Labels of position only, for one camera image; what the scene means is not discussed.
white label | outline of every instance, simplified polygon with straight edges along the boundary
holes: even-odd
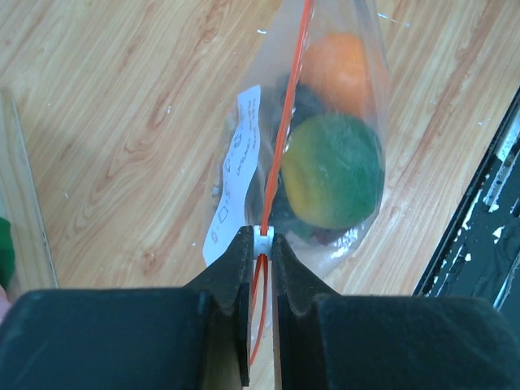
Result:
[[[245,195],[257,169],[260,150],[260,91],[256,85],[237,96],[238,127],[222,166],[223,191],[219,207],[202,248],[207,266],[222,256],[238,230],[245,226]]]

plastic bag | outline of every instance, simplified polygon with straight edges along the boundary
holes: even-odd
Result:
[[[288,80],[309,6],[292,118],[283,130]],[[214,156],[203,222],[206,264],[241,226],[261,224],[279,131],[287,137],[269,225],[319,277],[351,254],[383,195],[388,85],[372,0],[284,0]]]

red cord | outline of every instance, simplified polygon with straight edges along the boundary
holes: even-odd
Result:
[[[289,77],[287,93],[285,94],[284,111],[282,113],[282,119],[279,124],[278,136],[276,137],[275,156],[273,158],[273,165],[271,167],[271,170],[269,171],[269,177],[267,178],[266,198],[262,214],[262,229],[260,231],[260,234],[262,234],[263,236],[267,234],[269,215],[271,214],[273,199],[275,197],[276,191],[278,190],[278,174],[280,173],[280,163],[282,159],[282,154],[284,152],[285,143],[287,141],[289,124],[291,123],[291,118],[293,116],[294,94],[296,92],[298,78],[300,77],[301,56],[303,55],[303,50],[305,48],[307,28],[309,26],[309,21],[312,16],[313,9],[314,0],[305,0],[303,16],[301,17],[300,23],[300,32],[298,34],[297,47],[294,53],[294,58],[292,60],[291,75]],[[254,269],[253,307],[255,307],[256,304],[260,268],[262,268],[263,271],[262,313],[260,315],[260,328],[258,329],[258,336],[254,342],[253,353],[251,354],[251,365],[253,365],[254,359],[256,358],[258,347],[260,346],[260,340],[262,339],[263,328],[265,327],[266,323],[267,276],[269,271],[269,265],[267,262],[267,256],[265,254],[261,254],[260,256],[258,256],[257,265]]]

green ball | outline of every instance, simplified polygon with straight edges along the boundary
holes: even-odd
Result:
[[[325,114],[289,136],[281,171],[289,205],[317,228],[341,229],[367,219],[383,196],[377,134],[360,119]]]

wood grain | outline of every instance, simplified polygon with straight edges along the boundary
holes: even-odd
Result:
[[[58,287],[24,135],[8,90],[0,90],[0,209],[11,223],[16,255],[8,298],[13,301],[28,290]]]
[[[326,281],[411,293],[520,84],[520,3],[379,0],[392,73],[383,208]],[[19,105],[63,286],[183,284],[204,182],[280,0],[4,0]],[[252,388],[273,388],[269,332]]]

